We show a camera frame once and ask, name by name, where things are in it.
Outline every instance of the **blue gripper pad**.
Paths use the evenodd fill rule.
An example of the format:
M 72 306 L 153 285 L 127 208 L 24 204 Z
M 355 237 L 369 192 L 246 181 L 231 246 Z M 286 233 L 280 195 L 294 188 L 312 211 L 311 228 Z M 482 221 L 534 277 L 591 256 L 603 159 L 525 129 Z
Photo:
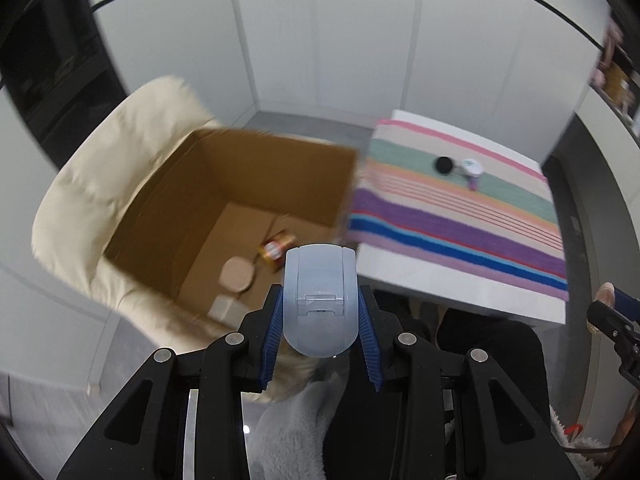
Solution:
M 364 362 L 367 365 L 369 381 L 374 385 L 377 392 L 382 389 L 382 364 L 380 361 L 380 346 L 376 333 L 373 330 L 369 310 L 364 301 L 362 291 L 358 288 L 358 334 L 360 344 L 364 354 Z
M 260 376 L 258 380 L 263 390 L 266 389 L 269 381 L 273 379 L 273 369 L 276 365 L 280 339 L 282 338 L 282 288 L 278 294 L 276 305 L 271 314 L 271 321 L 267 329 L 267 336 L 262 347 L 262 360 L 260 362 Z

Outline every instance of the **pink stripe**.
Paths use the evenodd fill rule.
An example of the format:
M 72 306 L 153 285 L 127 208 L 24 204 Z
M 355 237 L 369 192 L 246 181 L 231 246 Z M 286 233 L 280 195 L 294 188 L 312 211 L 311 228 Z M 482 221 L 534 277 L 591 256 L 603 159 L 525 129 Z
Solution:
M 404 254 L 405 256 L 425 260 L 432 264 L 439 264 L 451 269 L 468 272 L 469 274 L 474 274 L 481 278 L 494 280 L 494 282 L 506 283 L 507 285 L 513 285 L 526 290 L 532 290 L 533 292 L 539 292 L 540 294 L 558 298 L 559 300 L 569 301 L 569 293 L 565 290 L 558 290 L 557 288 L 544 285 L 543 283 L 532 282 L 526 278 L 513 276 L 512 274 L 500 272 L 499 270 L 488 269 L 483 266 L 464 262 L 457 258 L 451 258 L 450 256 L 443 256 L 442 254 L 431 253 L 416 247 L 409 247 L 376 234 L 365 233 L 362 231 L 349 231 L 348 237 L 349 240 L 370 244 L 393 253 Z
M 423 126 L 418 126 L 417 124 L 411 124 L 411 123 L 406 123 L 404 121 L 397 121 L 395 119 L 382 119 L 380 121 L 378 121 L 378 125 L 383 124 L 386 126 L 400 126 L 401 128 L 405 128 L 407 130 L 411 130 L 414 132 L 417 132 L 419 134 L 425 134 L 431 137 L 438 137 L 439 139 L 443 139 L 446 140 L 447 142 L 451 142 L 453 144 L 457 144 L 459 146 L 462 146 L 463 148 L 468 148 L 470 150 L 474 150 L 475 152 L 478 153 L 482 153 L 483 155 L 487 155 L 490 156 L 491 158 L 494 158 L 495 160 L 500 160 L 500 162 L 503 162 L 505 164 L 508 164 L 509 166 L 512 166 L 513 168 L 517 168 L 518 170 L 529 174 L 530 176 L 534 176 L 535 178 L 541 180 L 542 182 L 546 183 L 546 178 L 543 174 L 537 172 L 536 170 L 532 170 L 531 168 L 528 168 L 527 166 L 524 166 L 523 164 L 520 164 L 519 162 L 513 160 L 512 158 L 509 158 L 507 156 L 501 155 L 500 153 L 495 153 L 492 152 L 491 150 L 488 150 L 486 148 L 483 148 L 482 146 L 478 146 L 477 144 L 474 144 L 472 142 L 468 142 L 468 140 L 462 140 L 459 139 L 457 137 L 454 137 L 452 135 L 443 133 L 443 132 L 439 132 L 437 130 L 431 130 L 430 128 L 425 128 Z

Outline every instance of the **striped blanket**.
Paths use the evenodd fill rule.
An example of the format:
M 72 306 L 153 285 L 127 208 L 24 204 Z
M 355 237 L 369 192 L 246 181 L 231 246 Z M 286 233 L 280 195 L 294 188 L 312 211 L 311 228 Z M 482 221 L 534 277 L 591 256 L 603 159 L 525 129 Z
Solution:
M 478 190 L 469 190 L 459 174 L 437 173 L 439 156 L 478 160 L 485 172 Z M 568 299 L 562 239 L 545 177 L 416 124 L 378 123 L 354 194 L 349 238 Z

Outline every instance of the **white cabinet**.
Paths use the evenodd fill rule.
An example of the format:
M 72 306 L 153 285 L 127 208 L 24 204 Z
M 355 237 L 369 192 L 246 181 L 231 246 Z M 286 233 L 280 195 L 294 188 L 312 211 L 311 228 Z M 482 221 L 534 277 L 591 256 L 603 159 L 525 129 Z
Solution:
M 479 133 L 500 99 L 529 2 L 422 0 L 406 110 Z
M 316 0 L 321 106 L 388 118 L 399 108 L 415 0 Z
M 312 0 L 238 2 L 260 107 L 316 106 Z
M 574 114 L 600 51 L 535 2 L 524 26 L 500 101 L 479 133 L 542 163 Z
M 129 92 L 177 75 L 223 124 L 253 107 L 231 0 L 115 0 L 94 16 Z

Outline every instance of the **table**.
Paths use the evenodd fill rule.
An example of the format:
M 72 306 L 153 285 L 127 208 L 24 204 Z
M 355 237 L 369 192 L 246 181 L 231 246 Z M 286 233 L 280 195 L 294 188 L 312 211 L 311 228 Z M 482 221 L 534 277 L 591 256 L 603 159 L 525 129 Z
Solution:
M 478 190 L 433 169 L 474 158 Z M 496 142 L 396 110 L 380 121 L 353 200 L 362 282 L 472 312 L 564 324 L 564 251 L 539 165 Z

